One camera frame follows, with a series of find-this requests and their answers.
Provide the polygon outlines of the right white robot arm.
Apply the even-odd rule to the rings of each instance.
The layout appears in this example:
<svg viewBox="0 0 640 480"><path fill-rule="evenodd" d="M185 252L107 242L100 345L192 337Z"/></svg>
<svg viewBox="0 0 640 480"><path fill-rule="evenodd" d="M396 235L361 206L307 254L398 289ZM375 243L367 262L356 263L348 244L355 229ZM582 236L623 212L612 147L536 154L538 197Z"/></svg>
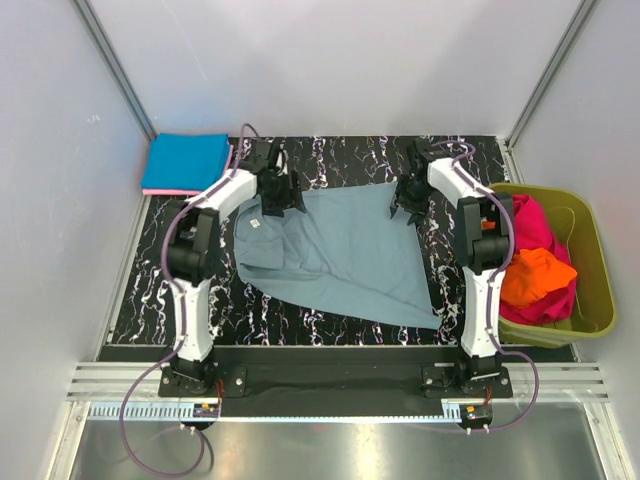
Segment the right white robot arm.
<svg viewBox="0 0 640 480"><path fill-rule="evenodd" d="M409 171L398 179L390 215L409 214L418 225L426 217L430 197L442 194L455 208L454 257L465 279L464 329L458 358L436 387L455 388L466 396L482 395L500 382L500 290L515 249L513 200L474 179L461 165L461 157L446 157L406 148Z"/></svg>

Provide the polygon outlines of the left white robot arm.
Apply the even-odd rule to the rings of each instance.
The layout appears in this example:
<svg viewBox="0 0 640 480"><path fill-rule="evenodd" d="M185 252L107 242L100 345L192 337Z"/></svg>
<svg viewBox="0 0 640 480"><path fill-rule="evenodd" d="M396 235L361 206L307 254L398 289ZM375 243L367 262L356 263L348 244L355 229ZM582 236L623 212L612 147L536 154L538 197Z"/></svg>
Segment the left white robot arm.
<svg viewBox="0 0 640 480"><path fill-rule="evenodd" d="M288 167L288 154L276 142L256 141L249 154L236 160L213 185L172 204L174 216L166 228L160 260L173 297L176 337L162 365L196 396L208 394L216 382L208 296L221 252L220 227L255 197L267 216L306 211L299 175Z"/></svg>

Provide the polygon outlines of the grey blue t shirt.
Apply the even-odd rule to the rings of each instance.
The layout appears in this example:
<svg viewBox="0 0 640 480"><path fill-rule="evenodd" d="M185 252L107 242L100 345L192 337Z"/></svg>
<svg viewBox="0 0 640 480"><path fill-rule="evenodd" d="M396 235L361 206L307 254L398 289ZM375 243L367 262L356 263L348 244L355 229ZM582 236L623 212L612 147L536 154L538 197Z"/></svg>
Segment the grey blue t shirt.
<svg viewBox="0 0 640 480"><path fill-rule="evenodd" d="M240 279L283 302L341 316L435 330L415 226L390 218L392 183L306 191L304 214L262 214L245 202L234 226Z"/></svg>

